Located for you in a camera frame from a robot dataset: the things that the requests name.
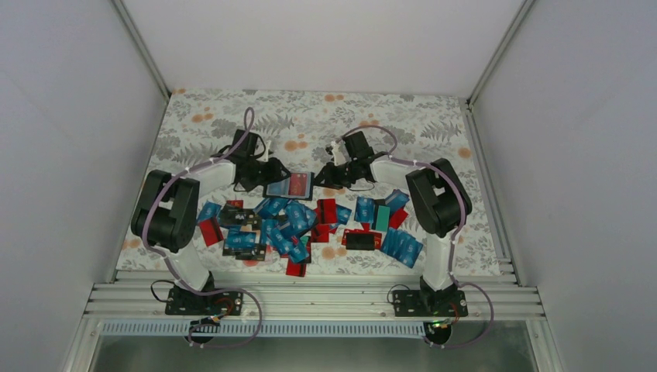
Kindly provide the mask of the black leather card holder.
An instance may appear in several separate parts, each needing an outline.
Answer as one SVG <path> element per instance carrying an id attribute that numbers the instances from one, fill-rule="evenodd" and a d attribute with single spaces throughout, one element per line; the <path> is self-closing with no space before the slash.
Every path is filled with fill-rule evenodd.
<path id="1" fill-rule="evenodd" d="M 263 197 L 310 201 L 313 199 L 314 178 L 312 172 L 291 173 L 282 181 L 268 184 L 263 189 Z"/>

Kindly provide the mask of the red VIP card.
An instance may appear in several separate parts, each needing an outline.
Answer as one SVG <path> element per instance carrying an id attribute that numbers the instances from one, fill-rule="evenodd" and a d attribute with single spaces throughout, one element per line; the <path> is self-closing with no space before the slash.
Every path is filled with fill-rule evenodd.
<path id="1" fill-rule="evenodd" d="M 309 200 L 312 195 L 312 181 L 312 172 L 293 173 L 289 181 L 289 196 L 292 198 Z"/>

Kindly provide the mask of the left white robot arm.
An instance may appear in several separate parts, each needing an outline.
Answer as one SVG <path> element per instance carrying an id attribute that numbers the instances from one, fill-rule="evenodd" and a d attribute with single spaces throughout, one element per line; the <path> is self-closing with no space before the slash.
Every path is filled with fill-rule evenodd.
<path id="1" fill-rule="evenodd" d="M 239 129 L 232 145 L 208 160 L 177 174 L 152 170 L 146 175 L 130 229 L 147 250 L 163 259 L 174 285 L 186 292 L 185 304 L 195 313 L 209 312 L 216 296 L 211 272 L 190 245 L 200 196 L 234 184 L 245 189 L 266 187 L 291 176 L 268 148 L 256 155 L 257 141 L 254 133 Z"/>

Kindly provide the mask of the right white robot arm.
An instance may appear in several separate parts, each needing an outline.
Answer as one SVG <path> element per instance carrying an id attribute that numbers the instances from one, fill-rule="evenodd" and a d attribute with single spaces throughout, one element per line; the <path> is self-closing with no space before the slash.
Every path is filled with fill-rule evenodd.
<path id="1" fill-rule="evenodd" d="M 428 315 L 457 304 L 463 283 L 453 272 L 456 241 L 472 212 L 472 202 L 451 163 L 403 160 L 390 151 L 375 152 L 357 129 L 326 148 L 330 161 L 315 178 L 318 186 L 346 188 L 359 180 L 383 183 L 406 191 L 415 218 L 426 234 L 425 268 L 418 300 Z"/>

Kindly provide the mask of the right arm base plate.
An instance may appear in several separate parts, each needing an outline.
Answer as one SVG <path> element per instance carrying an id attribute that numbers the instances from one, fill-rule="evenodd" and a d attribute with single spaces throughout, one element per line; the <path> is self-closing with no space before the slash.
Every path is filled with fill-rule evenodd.
<path id="1" fill-rule="evenodd" d="M 469 315 L 463 291 L 394 290 L 391 292 L 394 314 L 398 318 L 409 317 L 466 317 Z"/>

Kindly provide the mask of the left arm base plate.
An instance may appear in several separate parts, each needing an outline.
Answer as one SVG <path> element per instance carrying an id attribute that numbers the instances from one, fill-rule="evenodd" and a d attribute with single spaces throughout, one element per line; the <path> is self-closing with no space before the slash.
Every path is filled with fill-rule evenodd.
<path id="1" fill-rule="evenodd" d="M 241 315 L 243 294 L 224 291 L 212 296 L 199 296 L 179 287 L 169 291 L 165 307 L 166 315 Z"/>

